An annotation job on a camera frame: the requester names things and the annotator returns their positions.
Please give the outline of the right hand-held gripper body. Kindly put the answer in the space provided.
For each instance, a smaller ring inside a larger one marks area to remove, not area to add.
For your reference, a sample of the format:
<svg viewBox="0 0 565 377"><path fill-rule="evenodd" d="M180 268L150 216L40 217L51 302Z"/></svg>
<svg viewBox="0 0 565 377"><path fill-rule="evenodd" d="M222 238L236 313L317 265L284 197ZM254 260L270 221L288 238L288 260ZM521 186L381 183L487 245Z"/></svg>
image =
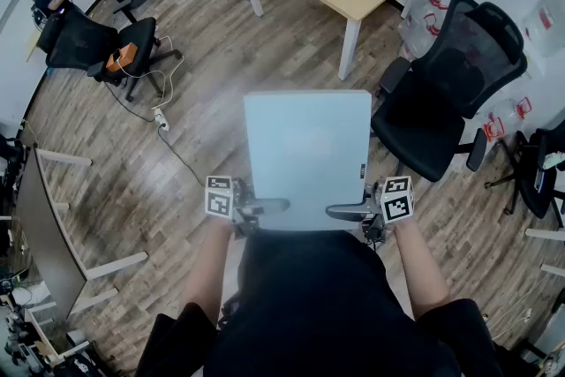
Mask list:
<svg viewBox="0 0 565 377"><path fill-rule="evenodd" d="M362 231L368 242L384 242L386 227L414 214L414 191L410 176L387 177L383 183L365 187L368 213Z"/></svg>

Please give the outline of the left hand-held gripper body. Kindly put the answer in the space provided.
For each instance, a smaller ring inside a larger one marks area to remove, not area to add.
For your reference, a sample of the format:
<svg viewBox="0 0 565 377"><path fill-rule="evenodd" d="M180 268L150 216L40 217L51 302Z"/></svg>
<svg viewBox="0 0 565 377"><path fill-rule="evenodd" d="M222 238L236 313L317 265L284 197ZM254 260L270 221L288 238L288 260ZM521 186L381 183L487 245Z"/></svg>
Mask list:
<svg viewBox="0 0 565 377"><path fill-rule="evenodd" d="M240 177L207 176L205 213L232 222L235 239L248 237L259 228L259 202Z"/></svg>

